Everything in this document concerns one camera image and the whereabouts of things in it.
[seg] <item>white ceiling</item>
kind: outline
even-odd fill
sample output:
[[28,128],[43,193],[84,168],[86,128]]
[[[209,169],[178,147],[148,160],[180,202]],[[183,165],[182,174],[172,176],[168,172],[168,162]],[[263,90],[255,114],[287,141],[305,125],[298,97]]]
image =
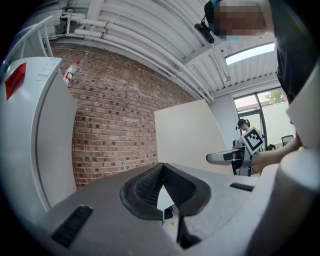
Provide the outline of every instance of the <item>white ceiling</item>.
[[[52,8],[57,8],[58,1],[47,2]],[[228,55],[275,42],[272,35],[236,42],[221,42],[217,39],[213,45],[207,45],[194,28],[195,23],[200,23],[205,15],[206,2],[207,0],[60,0],[58,3],[59,6],[66,5],[73,9],[75,13],[86,15],[87,19],[114,23],[151,40],[183,63],[213,95],[230,86],[274,74],[278,67],[276,51],[229,66],[225,61]],[[50,9],[50,4],[46,6],[46,10]],[[108,34],[142,46],[181,72],[167,57],[136,38],[113,30],[109,30]],[[230,76],[230,81],[224,81],[226,76]]]

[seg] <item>chair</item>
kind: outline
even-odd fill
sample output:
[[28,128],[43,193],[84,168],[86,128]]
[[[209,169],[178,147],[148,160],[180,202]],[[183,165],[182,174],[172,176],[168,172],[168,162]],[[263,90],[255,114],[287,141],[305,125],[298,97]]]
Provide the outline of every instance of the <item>chair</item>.
[[281,140],[282,140],[282,146],[284,147],[285,145],[287,145],[293,138],[294,138],[293,135],[288,135],[288,136],[282,137],[282,138],[281,138]]

